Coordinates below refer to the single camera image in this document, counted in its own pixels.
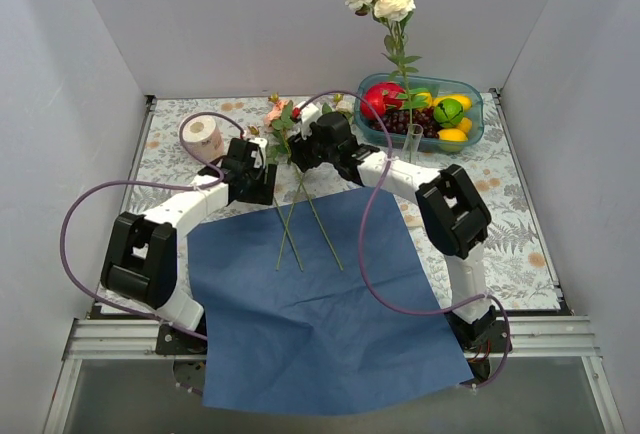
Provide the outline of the blue wrapping paper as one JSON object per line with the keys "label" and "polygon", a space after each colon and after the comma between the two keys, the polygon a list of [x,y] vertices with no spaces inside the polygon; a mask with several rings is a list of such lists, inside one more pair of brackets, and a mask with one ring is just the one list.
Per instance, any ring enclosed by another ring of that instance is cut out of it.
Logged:
{"label": "blue wrapping paper", "polygon": [[455,386],[472,373],[423,271],[395,198],[354,189],[307,202],[276,270],[276,209],[203,223],[187,239],[206,314],[203,403],[287,415],[350,415]]}

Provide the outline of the white rose stem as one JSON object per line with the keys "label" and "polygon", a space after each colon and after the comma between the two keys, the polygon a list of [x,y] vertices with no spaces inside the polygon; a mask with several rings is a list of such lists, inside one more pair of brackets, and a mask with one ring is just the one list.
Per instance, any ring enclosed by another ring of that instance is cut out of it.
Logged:
{"label": "white rose stem", "polygon": [[[418,70],[412,66],[420,56],[409,55],[406,52],[408,37],[406,27],[416,9],[415,0],[343,0],[344,4],[355,15],[370,16],[376,23],[384,26],[387,34],[384,37],[384,56],[395,66],[389,75],[390,80],[398,78],[402,87],[409,91],[409,75]],[[410,121],[413,121],[413,111],[407,109]]]}

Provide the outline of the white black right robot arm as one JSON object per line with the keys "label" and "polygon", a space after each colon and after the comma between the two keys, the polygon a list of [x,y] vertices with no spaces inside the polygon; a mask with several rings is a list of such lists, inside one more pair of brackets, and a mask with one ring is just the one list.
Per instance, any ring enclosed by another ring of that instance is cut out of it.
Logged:
{"label": "white black right robot arm", "polygon": [[444,170],[420,167],[361,144],[340,112],[303,114],[296,108],[293,118],[300,132],[289,145],[301,171],[327,163],[349,182],[418,206],[427,237],[447,265],[451,306],[441,312],[454,343],[469,352],[487,343],[496,322],[484,268],[491,214],[466,171],[458,165]]}

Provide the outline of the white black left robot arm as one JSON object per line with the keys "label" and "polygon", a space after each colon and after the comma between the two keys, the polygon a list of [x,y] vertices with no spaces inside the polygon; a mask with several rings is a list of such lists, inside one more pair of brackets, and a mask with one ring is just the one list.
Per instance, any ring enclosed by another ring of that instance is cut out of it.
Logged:
{"label": "white black left robot arm", "polygon": [[238,201],[273,202],[276,166],[267,162],[264,138],[234,138],[215,168],[202,168],[191,184],[140,214],[120,214],[112,229],[101,285],[151,309],[178,331],[178,341],[193,354],[213,340],[201,320],[204,308],[179,285],[179,242],[215,211]]}

